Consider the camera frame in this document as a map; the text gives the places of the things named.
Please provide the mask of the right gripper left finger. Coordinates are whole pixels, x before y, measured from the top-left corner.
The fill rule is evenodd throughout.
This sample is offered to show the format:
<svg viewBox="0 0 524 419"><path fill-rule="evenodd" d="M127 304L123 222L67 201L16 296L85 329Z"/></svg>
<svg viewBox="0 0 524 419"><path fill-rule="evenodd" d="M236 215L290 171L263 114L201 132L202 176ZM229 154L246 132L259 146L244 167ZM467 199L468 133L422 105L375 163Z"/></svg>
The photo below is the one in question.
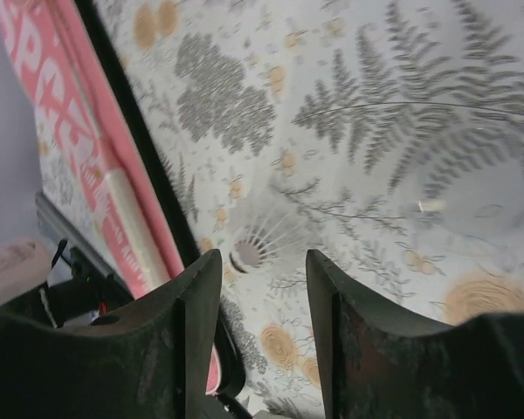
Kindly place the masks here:
<svg viewBox="0 0 524 419"><path fill-rule="evenodd" d="M219 251L87 326L0 310L0 418L199 418L222 284Z"/></svg>

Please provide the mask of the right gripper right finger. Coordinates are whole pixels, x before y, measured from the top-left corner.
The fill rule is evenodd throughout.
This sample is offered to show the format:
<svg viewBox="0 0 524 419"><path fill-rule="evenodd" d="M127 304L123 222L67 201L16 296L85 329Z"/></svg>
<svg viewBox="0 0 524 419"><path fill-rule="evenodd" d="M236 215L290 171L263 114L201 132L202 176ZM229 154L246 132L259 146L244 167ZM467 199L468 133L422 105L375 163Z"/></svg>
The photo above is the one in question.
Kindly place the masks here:
<svg viewBox="0 0 524 419"><path fill-rule="evenodd" d="M524 313L449 326L306 256L328 418L524 418Z"/></svg>

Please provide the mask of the shuttlecock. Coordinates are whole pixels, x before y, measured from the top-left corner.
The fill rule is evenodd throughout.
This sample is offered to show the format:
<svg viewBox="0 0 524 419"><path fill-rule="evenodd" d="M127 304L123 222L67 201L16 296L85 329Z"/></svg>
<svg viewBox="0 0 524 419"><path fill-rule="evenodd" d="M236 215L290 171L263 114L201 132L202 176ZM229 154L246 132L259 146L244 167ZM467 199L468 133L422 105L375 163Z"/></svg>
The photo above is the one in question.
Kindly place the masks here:
<svg viewBox="0 0 524 419"><path fill-rule="evenodd" d="M314 228L295 206L243 201L229 211L231 264L245 274L283 275L301 265Z"/></svg>

